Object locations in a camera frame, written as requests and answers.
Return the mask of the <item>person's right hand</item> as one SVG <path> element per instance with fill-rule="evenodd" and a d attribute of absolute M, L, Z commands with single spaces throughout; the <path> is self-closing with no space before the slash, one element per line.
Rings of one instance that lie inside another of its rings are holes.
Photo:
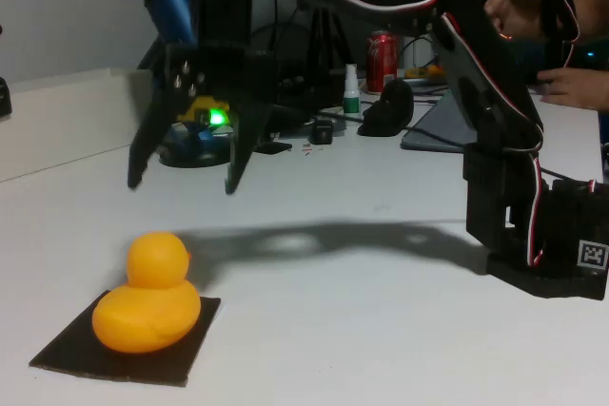
<path fill-rule="evenodd" d="M 541 0 L 486 0 L 484 10 L 495 29 L 517 39 L 543 39 Z"/>

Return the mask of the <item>person's left hand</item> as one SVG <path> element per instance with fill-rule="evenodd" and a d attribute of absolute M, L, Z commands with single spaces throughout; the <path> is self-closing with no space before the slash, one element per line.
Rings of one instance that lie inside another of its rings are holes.
<path fill-rule="evenodd" d="M 545 103 L 595 111 L 608 110 L 608 72 L 581 68 L 555 68 L 538 73 L 546 84 Z"/>

